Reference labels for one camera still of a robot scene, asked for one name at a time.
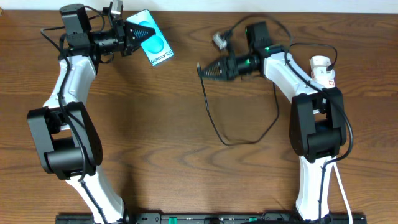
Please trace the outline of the Galaxy S25 smartphone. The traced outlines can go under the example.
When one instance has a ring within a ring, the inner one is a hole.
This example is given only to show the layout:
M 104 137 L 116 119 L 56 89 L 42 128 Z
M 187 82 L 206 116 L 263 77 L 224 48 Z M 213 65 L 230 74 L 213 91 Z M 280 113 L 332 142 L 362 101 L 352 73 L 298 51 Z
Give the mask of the Galaxy S25 smartphone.
M 155 34 L 141 44 L 141 48 L 147 55 L 152 66 L 159 65 L 174 56 L 171 46 L 148 9 L 128 17 L 127 21 L 155 30 Z

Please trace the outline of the white power strip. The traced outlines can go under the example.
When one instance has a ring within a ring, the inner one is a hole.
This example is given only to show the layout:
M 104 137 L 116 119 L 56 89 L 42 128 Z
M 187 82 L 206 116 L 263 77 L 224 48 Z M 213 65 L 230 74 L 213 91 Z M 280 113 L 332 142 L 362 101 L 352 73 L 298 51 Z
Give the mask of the white power strip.
M 335 71 L 329 69 L 331 60 L 322 55 L 313 56 L 310 59 L 311 78 L 325 88 L 335 87 Z

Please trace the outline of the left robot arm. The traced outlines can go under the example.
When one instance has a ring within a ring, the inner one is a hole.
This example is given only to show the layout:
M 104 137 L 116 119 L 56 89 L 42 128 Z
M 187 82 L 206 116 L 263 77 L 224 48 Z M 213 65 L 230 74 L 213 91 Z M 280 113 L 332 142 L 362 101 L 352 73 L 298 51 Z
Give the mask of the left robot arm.
M 96 15 L 93 30 L 84 4 L 60 9 L 63 34 L 54 44 L 60 73 L 50 98 L 30 110 L 27 123 L 44 171 L 71 185 L 90 209 L 88 215 L 57 215 L 57 223 L 135 223 L 101 166 L 103 148 L 86 109 L 88 92 L 101 64 L 115 54 L 131 55 L 155 30 L 123 19 L 123 3 L 111 1 Z

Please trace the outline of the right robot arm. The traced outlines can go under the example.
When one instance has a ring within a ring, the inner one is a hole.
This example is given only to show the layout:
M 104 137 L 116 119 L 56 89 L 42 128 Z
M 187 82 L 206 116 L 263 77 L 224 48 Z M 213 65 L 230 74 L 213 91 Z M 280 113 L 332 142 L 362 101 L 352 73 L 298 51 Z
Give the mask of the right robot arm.
M 289 140 L 299 156 L 300 186 L 293 214 L 281 215 L 284 223 L 352 223 L 351 213 L 335 217 L 328 208 L 330 175 L 336 163 L 347 157 L 340 147 L 353 145 L 353 130 L 344 111 L 343 94 L 335 86 L 335 62 L 324 56 L 310 59 L 307 74 L 294 61 L 290 48 L 272 41 L 267 24 L 246 26 L 249 52 L 236 55 L 230 38 L 233 30 L 213 36 L 213 43 L 226 50 L 206 68 L 197 68 L 201 80 L 232 81 L 259 72 L 290 102 Z

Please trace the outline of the white USB charger plug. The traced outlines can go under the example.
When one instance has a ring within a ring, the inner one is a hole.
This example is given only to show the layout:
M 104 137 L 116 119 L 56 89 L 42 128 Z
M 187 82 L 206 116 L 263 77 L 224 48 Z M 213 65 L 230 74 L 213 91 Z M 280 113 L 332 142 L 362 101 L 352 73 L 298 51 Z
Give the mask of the white USB charger plug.
M 312 69 L 312 79 L 322 85 L 334 85 L 335 71 L 327 70 L 327 67 L 315 67 Z

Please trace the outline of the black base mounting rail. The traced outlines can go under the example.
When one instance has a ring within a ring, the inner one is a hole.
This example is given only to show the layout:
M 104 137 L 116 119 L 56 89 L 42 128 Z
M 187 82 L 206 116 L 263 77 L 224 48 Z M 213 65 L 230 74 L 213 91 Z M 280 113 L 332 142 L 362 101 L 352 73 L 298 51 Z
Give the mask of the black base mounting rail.
M 348 215 L 330 214 L 322 223 L 349 223 Z M 56 224 L 94 223 L 92 215 L 57 215 Z M 133 216 L 129 223 L 137 224 L 238 224 L 238 223 L 319 223 L 318 221 L 303 221 L 292 212 L 266 212 L 262 215 L 161 215 L 159 213 L 142 213 Z M 365 215 L 353 215 L 354 224 L 367 224 Z

